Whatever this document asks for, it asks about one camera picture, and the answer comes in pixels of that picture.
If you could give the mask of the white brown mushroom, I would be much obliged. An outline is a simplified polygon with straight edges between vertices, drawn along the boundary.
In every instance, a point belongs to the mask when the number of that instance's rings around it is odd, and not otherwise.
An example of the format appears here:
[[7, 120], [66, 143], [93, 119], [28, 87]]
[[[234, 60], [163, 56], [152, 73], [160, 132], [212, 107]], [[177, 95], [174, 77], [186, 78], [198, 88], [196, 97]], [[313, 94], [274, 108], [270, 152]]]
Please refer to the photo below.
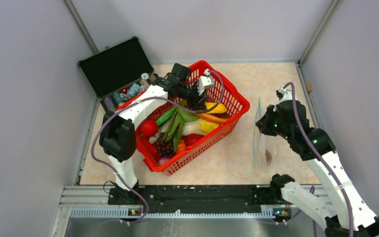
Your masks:
[[272, 162], [272, 154], [269, 150], [265, 150], [265, 164], [269, 166]]

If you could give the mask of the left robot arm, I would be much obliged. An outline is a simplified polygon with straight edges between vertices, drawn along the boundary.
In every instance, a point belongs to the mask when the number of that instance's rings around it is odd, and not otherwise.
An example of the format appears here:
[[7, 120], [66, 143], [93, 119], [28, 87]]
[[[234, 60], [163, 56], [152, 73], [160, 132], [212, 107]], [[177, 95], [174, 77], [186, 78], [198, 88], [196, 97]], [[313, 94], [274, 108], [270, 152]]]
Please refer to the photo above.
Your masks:
[[99, 145], [108, 156], [108, 166], [116, 175], [116, 185], [121, 189], [119, 196], [126, 204], [138, 199], [138, 183], [134, 173], [132, 156], [137, 148], [135, 131], [155, 109], [171, 103], [174, 98], [186, 100], [187, 112], [206, 112], [204, 105], [207, 89], [213, 88], [215, 80], [209, 69], [198, 78], [195, 85], [188, 84], [191, 70], [175, 64], [172, 72], [164, 77], [155, 77], [154, 82], [136, 100], [115, 113], [106, 113], [100, 133]]

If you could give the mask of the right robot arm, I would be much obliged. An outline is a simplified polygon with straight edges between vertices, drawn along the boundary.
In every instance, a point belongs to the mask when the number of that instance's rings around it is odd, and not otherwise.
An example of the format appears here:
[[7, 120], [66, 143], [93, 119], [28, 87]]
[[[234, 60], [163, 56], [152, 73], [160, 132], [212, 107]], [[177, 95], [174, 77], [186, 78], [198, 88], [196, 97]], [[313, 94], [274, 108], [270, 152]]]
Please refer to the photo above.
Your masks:
[[363, 201], [343, 168], [328, 134], [309, 126], [305, 106], [297, 100], [269, 105], [256, 122], [260, 133], [281, 136], [313, 171], [331, 204], [301, 188], [290, 175], [273, 175], [269, 196], [287, 201], [312, 218], [328, 237], [376, 237], [379, 216]]

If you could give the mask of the clear zip top bag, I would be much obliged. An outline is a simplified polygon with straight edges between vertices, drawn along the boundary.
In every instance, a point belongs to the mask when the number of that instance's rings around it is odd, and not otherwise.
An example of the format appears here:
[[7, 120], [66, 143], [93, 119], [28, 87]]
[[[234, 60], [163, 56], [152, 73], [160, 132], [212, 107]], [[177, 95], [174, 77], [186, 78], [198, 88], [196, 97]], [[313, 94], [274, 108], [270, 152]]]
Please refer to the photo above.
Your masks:
[[261, 98], [258, 97], [258, 104], [255, 113], [254, 120], [254, 131], [252, 137], [252, 158], [253, 158], [253, 166], [255, 168], [260, 167], [268, 167], [265, 164], [265, 136], [260, 133], [259, 129], [256, 127], [256, 122], [259, 121], [263, 117], [262, 113], [262, 104]]

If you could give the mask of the purple red onion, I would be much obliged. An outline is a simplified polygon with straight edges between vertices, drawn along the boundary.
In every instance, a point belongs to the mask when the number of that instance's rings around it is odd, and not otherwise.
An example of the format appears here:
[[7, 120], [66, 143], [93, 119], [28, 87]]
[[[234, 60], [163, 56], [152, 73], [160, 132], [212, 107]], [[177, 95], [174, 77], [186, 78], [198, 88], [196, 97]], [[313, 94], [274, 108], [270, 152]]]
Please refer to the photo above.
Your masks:
[[171, 157], [161, 157], [158, 161], [158, 165], [159, 166], [162, 166], [164, 165], [166, 162], [168, 162], [169, 160], [171, 159]]

